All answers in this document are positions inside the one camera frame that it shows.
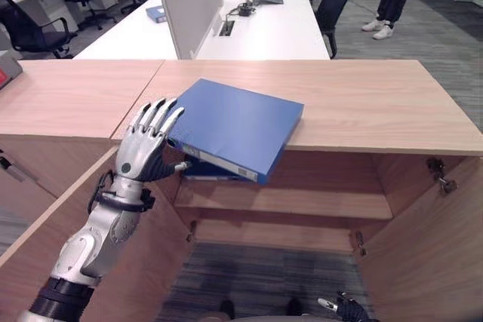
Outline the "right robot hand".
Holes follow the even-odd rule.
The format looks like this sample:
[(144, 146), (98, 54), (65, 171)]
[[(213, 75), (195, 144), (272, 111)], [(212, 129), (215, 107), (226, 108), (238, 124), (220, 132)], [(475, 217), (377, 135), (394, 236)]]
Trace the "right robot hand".
[(343, 321), (351, 322), (370, 322), (377, 321), (369, 317), (365, 309), (354, 299), (350, 298), (346, 292), (337, 293), (337, 301), (331, 302), (328, 299), (317, 298), (317, 303), (329, 311), (334, 312)]

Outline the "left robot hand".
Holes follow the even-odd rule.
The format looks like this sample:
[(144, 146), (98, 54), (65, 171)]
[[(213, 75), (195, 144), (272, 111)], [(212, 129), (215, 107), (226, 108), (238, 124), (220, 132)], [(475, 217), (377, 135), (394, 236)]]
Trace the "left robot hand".
[(117, 175), (138, 182), (154, 182), (191, 167), (188, 161), (163, 162), (169, 134), (184, 111), (177, 106), (176, 98), (161, 98), (142, 106), (129, 123), (117, 151)]

